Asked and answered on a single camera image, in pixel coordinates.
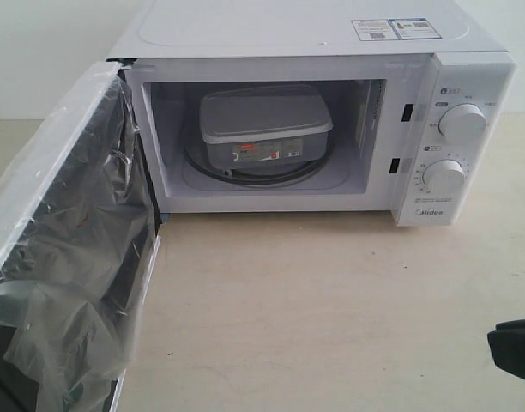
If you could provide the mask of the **white plastic food container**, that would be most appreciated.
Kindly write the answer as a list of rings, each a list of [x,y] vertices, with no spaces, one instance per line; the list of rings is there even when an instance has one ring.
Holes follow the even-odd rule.
[[[199,127],[209,164],[238,169],[322,158],[333,121],[316,88],[283,83],[206,95]]]

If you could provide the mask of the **glass microwave turntable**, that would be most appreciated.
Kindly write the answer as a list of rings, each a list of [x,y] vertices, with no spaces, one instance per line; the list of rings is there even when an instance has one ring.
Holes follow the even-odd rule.
[[[350,156],[356,154],[357,127],[342,122],[330,133],[328,151],[321,160],[296,164],[220,171],[211,167],[197,126],[185,124],[180,131],[183,146],[183,180],[199,191],[256,191],[334,189],[350,177]]]

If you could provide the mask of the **printed label sticker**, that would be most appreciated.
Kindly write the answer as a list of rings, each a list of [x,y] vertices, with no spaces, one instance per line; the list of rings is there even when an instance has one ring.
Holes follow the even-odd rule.
[[[441,39],[426,18],[351,20],[360,41]]]

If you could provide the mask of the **white control knob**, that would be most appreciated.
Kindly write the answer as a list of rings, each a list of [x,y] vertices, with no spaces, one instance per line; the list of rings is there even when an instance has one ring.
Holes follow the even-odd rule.
[[[440,118],[439,133],[450,144],[467,144],[482,137],[487,121],[484,113],[474,104],[453,106]]]
[[[422,179],[429,193],[448,196],[463,188],[466,175],[459,162],[440,160],[423,172]]]

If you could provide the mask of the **lower white control knob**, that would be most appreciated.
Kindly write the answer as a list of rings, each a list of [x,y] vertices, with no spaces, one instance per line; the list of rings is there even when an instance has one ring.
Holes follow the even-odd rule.
[[[429,193],[448,196],[463,188],[466,175],[459,162],[440,160],[423,172],[422,179]]]

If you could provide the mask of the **white microwave oven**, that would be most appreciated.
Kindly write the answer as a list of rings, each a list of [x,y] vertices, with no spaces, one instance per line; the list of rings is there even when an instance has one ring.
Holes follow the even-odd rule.
[[[426,18],[442,38],[360,41],[351,23],[407,18]],[[457,220],[516,68],[453,1],[148,1],[108,58],[130,88],[160,213],[387,211],[400,227]],[[200,131],[203,97],[283,83],[316,88],[333,129],[356,125],[348,180],[307,191],[187,186],[180,131]],[[438,122],[466,103],[484,113],[486,131],[450,144]],[[425,188],[423,172],[440,160],[465,172],[455,194]]]

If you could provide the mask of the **upper white control knob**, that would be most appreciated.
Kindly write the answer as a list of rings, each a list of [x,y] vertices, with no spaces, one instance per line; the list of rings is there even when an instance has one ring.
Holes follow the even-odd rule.
[[[487,121],[484,113],[474,104],[453,106],[440,118],[439,133],[450,144],[467,144],[482,137]]]

